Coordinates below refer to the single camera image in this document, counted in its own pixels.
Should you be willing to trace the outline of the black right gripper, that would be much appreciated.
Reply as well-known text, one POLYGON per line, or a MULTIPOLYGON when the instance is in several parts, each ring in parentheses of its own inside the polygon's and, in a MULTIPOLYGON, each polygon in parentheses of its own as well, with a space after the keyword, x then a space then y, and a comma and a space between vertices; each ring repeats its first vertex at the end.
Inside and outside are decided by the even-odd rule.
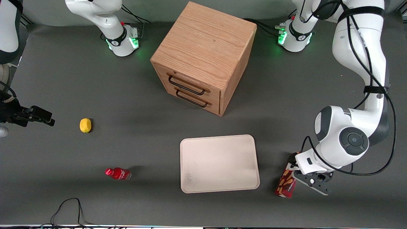
POLYGON ((28 114, 24 112, 25 108, 19 104, 14 96, 1 91, 0 103, 0 123, 11 123, 26 127, 29 122, 39 122, 48 126, 54 126, 55 120, 52 119, 52 113, 38 106, 31 107, 31 115, 35 119, 29 119, 28 114))

